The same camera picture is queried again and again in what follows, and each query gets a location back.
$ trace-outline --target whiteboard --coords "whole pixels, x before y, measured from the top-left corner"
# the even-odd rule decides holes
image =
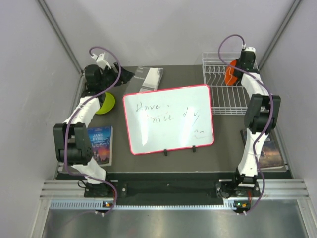
[[[123,106],[134,155],[213,144],[206,85],[127,94]]]

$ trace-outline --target wall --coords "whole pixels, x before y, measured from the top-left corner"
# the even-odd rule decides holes
[[[281,96],[278,127],[296,176],[305,180],[317,210],[317,1],[303,1],[262,70]]]
[[[1,1],[0,22],[0,231],[22,238],[55,172],[53,126],[70,114],[79,75],[36,1]]]
[[[91,46],[124,66],[201,64],[226,36],[243,35],[258,61],[293,0],[46,0],[82,67]],[[240,50],[239,39],[224,50]]]

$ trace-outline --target metal pole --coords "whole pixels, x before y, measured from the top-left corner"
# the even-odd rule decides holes
[[[48,5],[46,4],[45,0],[36,0],[36,2],[39,4],[41,7],[44,15],[48,19],[49,23],[51,24],[54,32],[56,33],[59,41],[63,45],[67,55],[69,56],[70,60],[72,61],[73,65],[75,66],[76,70],[81,74],[83,72],[82,68],[80,67],[79,62],[77,61],[73,51],[71,50],[68,42],[66,41],[66,38],[64,37],[62,31],[60,30],[57,22],[55,21]]]
[[[283,34],[285,28],[288,26],[290,20],[292,19],[292,16],[294,15],[295,11],[297,10],[297,8],[299,7],[299,5],[302,1],[303,0],[294,0],[292,6],[288,10],[284,20],[282,21],[282,24],[279,26],[276,34],[274,35],[273,39],[271,40],[270,44],[268,45],[268,48],[266,49],[265,54],[259,63],[260,70],[263,68],[268,57],[271,55],[276,43],[278,42],[279,38]]]

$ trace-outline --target yellow-green bowl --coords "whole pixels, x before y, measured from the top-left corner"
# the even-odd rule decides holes
[[[103,105],[101,106],[101,108],[96,112],[96,114],[102,115],[102,114],[110,112],[111,109],[114,107],[114,104],[115,104],[114,96],[111,93],[107,92],[105,101]]]

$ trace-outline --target wire shelf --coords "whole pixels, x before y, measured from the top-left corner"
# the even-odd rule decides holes
[[[225,62],[239,58],[240,53],[221,53]],[[249,103],[249,95],[241,84],[227,86],[224,83],[226,66],[217,52],[203,53],[204,83],[211,89],[212,113],[214,115],[244,115]]]

